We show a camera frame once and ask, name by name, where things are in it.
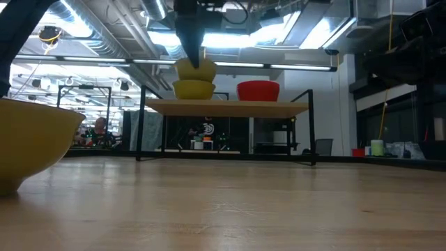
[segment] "wood grain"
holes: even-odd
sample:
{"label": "wood grain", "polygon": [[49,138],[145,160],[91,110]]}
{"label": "wood grain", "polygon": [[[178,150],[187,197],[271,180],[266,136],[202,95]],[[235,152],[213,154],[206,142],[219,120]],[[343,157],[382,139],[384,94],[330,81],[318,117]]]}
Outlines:
{"label": "wood grain", "polygon": [[0,250],[444,250],[446,174],[67,158],[0,198]]}
{"label": "wood grain", "polygon": [[308,110],[301,102],[253,102],[225,100],[154,100],[146,106],[167,116],[220,116],[287,119]]}

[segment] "wooden shelf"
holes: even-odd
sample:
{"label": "wooden shelf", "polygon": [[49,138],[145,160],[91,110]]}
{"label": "wooden shelf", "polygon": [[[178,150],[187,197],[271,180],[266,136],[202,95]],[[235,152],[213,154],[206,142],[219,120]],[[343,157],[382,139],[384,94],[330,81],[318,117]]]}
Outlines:
{"label": "wooden shelf", "polygon": [[303,102],[154,100],[146,106],[166,116],[220,116],[287,119],[308,110]]}

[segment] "black metal frame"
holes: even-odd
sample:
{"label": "black metal frame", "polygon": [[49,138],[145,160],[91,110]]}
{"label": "black metal frame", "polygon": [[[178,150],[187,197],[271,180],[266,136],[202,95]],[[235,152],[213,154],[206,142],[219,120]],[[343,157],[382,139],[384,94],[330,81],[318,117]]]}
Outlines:
{"label": "black metal frame", "polygon": [[[68,85],[60,85],[59,86],[59,90],[57,91],[57,107],[59,108],[59,106],[61,105],[61,99],[64,97],[65,94],[62,94],[62,89],[64,88],[69,88],[68,91],[71,91],[73,88],[79,88],[82,89],[83,86],[80,85],[73,85],[73,86],[68,86]],[[109,86],[88,86],[88,89],[106,89],[109,91],[109,95],[107,96],[107,116],[105,118],[106,123],[105,123],[105,132],[107,135],[107,132],[109,131],[109,115],[110,115],[110,101],[112,100],[112,88]]]}
{"label": "black metal frame", "polygon": [[[224,94],[227,96],[227,100],[229,100],[228,93],[215,93],[215,94]],[[311,153],[307,156],[303,156],[303,159],[308,160],[311,163],[311,166],[316,164],[316,140],[314,135],[314,99],[313,99],[313,90],[309,89],[301,93],[299,96],[294,98],[291,102],[295,102],[299,100],[301,97],[308,95],[308,114],[309,114],[309,134],[310,134],[310,151]],[[247,157],[245,154],[219,154],[220,151],[216,154],[212,153],[167,153],[166,152],[166,134],[167,134],[167,116],[163,116],[162,118],[162,136],[161,136],[161,151],[160,152],[144,152],[142,151],[142,135],[143,135],[143,127],[144,127],[144,108],[146,101],[146,87],[141,87],[141,100],[139,103],[139,121],[138,121],[138,135],[137,135],[137,151],[136,151],[136,160],[141,161],[141,157],[154,157],[154,158],[171,158],[172,156],[183,156],[184,158],[201,157],[201,158],[211,158],[211,159],[230,159],[230,160],[276,160],[276,161],[290,161],[294,159],[291,157],[291,148],[296,148],[297,144],[295,142],[295,124],[293,120],[295,118],[289,118],[286,122],[286,146],[288,152],[285,156],[278,155],[250,155]],[[291,143],[291,133],[293,133],[293,142]]]}

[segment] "stacked yellow bowls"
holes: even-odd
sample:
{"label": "stacked yellow bowls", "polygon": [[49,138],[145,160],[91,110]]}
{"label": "stacked yellow bowls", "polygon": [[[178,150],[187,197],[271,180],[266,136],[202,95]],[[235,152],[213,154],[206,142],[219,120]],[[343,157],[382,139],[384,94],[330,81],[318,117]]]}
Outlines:
{"label": "stacked yellow bowls", "polygon": [[177,99],[210,100],[215,90],[212,84],[217,74],[217,65],[209,59],[200,60],[200,66],[194,68],[189,59],[180,59],[175,63],[178,78],[174,82]]}

